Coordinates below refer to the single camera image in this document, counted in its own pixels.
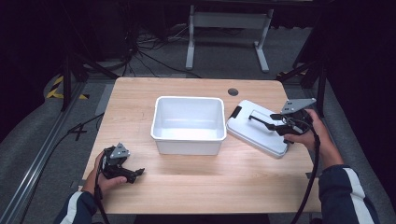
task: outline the black jacket sleeve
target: black jacket sleeve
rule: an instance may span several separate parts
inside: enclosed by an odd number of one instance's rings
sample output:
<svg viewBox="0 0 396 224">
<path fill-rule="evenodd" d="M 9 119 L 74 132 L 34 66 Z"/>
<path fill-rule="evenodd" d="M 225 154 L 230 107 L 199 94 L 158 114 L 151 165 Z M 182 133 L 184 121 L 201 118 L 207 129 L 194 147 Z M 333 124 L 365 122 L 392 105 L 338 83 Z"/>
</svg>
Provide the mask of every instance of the black jacket sleeve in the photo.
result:
<svg viewBox="0 0 396 224">
<path fill-rule="evenodd" d="M 89 192 L 77 191 L 70 195 L 53 223 L 92 223 L 96 204 Z"/>
<path fill-rule="evenodd" d="M 323 223 L 379 223 L 373 203 L 349 166 L 334 165 L 325 169 L 318 184 Z"/>
</svg>

